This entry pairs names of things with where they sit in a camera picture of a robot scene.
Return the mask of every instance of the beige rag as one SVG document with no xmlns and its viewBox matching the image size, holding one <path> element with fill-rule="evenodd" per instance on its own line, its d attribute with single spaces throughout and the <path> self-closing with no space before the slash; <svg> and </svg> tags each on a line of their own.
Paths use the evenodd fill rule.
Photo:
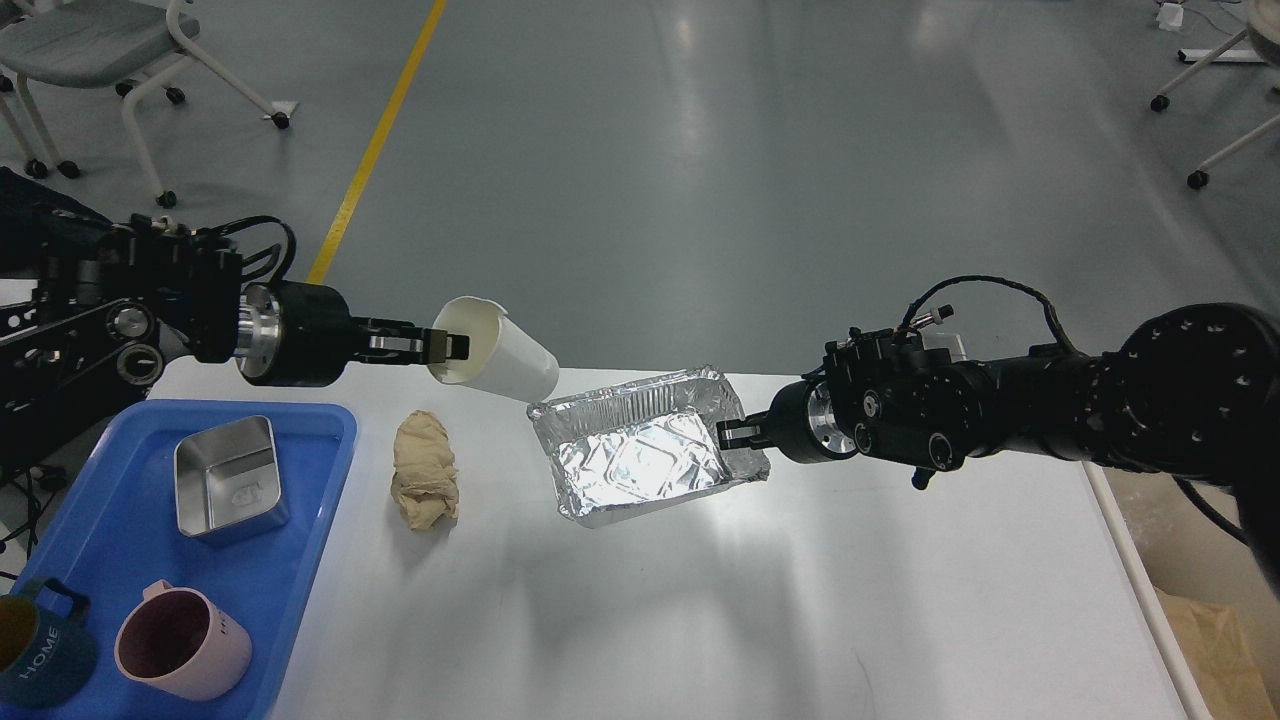
<svg viewBox="0 0 1280 720">
<path fill-rule="evenodd" d="M 1156 591 L 1216 720 L 1276 720 L 1235 610 Z"/>
<path fill-rule="evenodd" d="M 410 529 L 428 529 L 440 515 L 458 516 L 457 477 L 444 425 L 431 413 L 415 410 L 396 430 L 392 475 L 392 497 Z"/>
</svg>

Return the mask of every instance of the chair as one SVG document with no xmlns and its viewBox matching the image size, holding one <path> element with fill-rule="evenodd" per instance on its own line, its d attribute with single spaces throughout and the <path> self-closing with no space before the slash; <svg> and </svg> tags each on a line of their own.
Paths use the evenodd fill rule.
<svg viewBox="0 0 1280 720">
<path fill-rule="evenodd" d="M 23 0 L 0 1 L 0 27 L 10 26 L 20 20 L 24 15 L 31 14 L 32 9 Z M 10 94 L 13 92 L 13 81 L 0 73 L 0 92 Z M 49 168 L 36 158 L 36 152 L 31 149 L 31 142 L 27 141 L 27 135 L 22 132 L 22 127 L 18 126 L 18 118 L 13 115 L 13 110 L 9 109 L 9 101 L 5 97 L 0 97 L 0 118 L 4 118 L 4 124 L 8 126 L 9 133 L 13 135 L 14 140 L 18 141 L 18 147 L 22 150 L 23 158 L 27 159 L 23 165 L 23 172 L 33 178 L 44 178 L 49 176 Z"/>
<path fill-rule="evenodd" d="M 1260 58 L 1272 65 L 1280 67 L 1280 0 L 1248 0 L 1248 24 L 1244 29 L 1233 35 L 1221 46 L 1213 49 L 1208 55 L 1197 60 L 1194 65 L 1169 81 L 1165 87 L 1157 90 L 1156 96 L 1151 99 L 1151 109 L 1164 113 L 1169 108 L 1169 92 L 1184 83 L 1187 78 L 1201 72 L 1206 65 L 1217 59 L 1219 55 L 1239 45 L 1245 37 L 1253 44 L 1253 49 L 1258 53 Z M 1192 174 L 1187 176 L 1187 184 L 1192 190 L 1204 187 L 1208 184 L 1208 170 L 1211 168 L 1251 142 L 1254 142 L 1276 126 L 1280 126 L 1280 114 L 1247 132 L 1243 137 L 1213 155 L 1210 155 Z"/>
<path fill-rule="evenodd" d="M 60 87 L 110 87 L 124 96 L 120 114 L 133 141 L 146 182 L 161 208 L 173 208 L 177 195 L 160 182 L 151 152 L 134 117 L 137 104 L 193 63 L 202 63 L 270 115 L 276 128 L 289 127 L 289 117 L 241 82 L 221 63 L 192 40 L 200 23 L 178 12 L 183 0 L 169 0 L 160 9 L 133 0 L 76 0 L 17 23 L 0 32 L 0 65 L 15 74 L 15 87 L 41 143 L 60 173 L 79 176 L 79 168 L 64 160 L 28 88 L 28 79 Z M 161 67 L 170 55 L 177 60 Z M 132 91 L 125 81 L 143 77 Z M 173 102 L 180 102 L 169 92 Z"/>
</svg>

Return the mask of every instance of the gray floor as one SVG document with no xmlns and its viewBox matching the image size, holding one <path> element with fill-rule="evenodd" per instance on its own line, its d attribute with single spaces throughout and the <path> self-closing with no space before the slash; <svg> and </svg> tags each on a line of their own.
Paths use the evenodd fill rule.
<svg viewBox="0 0 1280 720">
<path fill-rule="evenodd" d="M 1239 8 L 1190 0 L 1226 29 Z M 206 47 L 274 99 L 276 133 L 216 78 L 142 123 L 195 224 L 273 213 L 306 274 L 430 3 L 193 6 Z M 1263 67 L 1174 95 L 1178 47 L 1224 36 L 1147 0 L 454 0 L 328 283 L 360 314 L 429 322 L 502 301 L 566 366 L 800 373 L 850 324 L 884 327 L 943 277 L 1005 274 L 1053 297 L 1076 343 L 1116 347 L 1178 305 L 1280 311 L 1280 132 L 1206 155 L 1280 111 Z M 152 213 L 110 90 L 37 87 L 79 181 Z M 12 145 L 0 161 L 17 165 Z M 1047 336 L 998 288 L 948 297 L 972 355 Z"/>
</svg>

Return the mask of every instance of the stainless steel container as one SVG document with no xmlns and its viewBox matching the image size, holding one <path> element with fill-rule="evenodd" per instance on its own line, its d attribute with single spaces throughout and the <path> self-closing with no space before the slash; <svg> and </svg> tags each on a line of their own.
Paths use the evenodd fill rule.
<svg viewBox="0 0 1280 720">
<path fill-rule="evenodd" d="M 716 423 L 744 415 L 709 365 L 538 402 L 527 414 L 561 514 L 588 528 L 769 475 L 763 452 L 718 448 Z"/>
<path fill-rule="evenodd" d="M 178 530 L 225 546 L 289 520 L 275 462 L 271 421 L 261 415 L 218 425 L 173 454 Z"/>
</svg>

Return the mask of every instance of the yellow floor line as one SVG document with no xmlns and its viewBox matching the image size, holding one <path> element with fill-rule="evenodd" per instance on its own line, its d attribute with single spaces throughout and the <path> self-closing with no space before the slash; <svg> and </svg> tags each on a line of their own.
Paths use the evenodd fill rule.
<svg viewBox="0 0 1280 720">
<path fill-rule="evenodd" d="M 355 214 L 356 205 L 360 204 L 360 196 L 365 192 L 369 176 L 372 174 L 374 165 L 378 164 L 378 156 L 383 152 L 383 145 L 387 143 L 387 136 L 392 132 L 392 126 L 396 124 L 396 115 L 399 114 L 399 108 L 404 102 L 408 86 L 413 82 L 413 73 L 417 72 L 417 65 L 422 61 L 422 54 L 426 53 L 426 46 L 431 42 L 431 35 L 435 33 L 435 26 L 440 22 L 444 3 L 445 0 L 435 0 L 431 13 L 426 15 L 422 32 L 419 33 L 417 42 L 413 44 L 413 51 L 408 54 L 408 60 L 404 61 L 401 77 L 396 81 L 396 90 L 392 91 L 390 100 L 387 101 L 387 108 L 383 109 L 383 117 L 378 120 L 374 137 L 369 138 L 369 147 L 365 147 L 365 155 L 360 159 L 360 167 L 356 168 L 356 177 L 351 178 L 347 195 L 342 199 L 342 206 L 338 208 L 338 214 L 334 217 L 333 224 L 329 225 L 329 232 L 324 237 L 324 245 L 320 246 L 320 254 L 316 256 L 315 263 L 311 264 L 311 272 L 307 273 L 308 283 L 323 283 L 325 275 L 329 274 L 329 265 L 333 264 L 333 258 L 338 254 L 338 246 L 342 245 L 342 236 L 347 233 L 347 224 L 351 223 L 351 215 Z"/>
</svg>

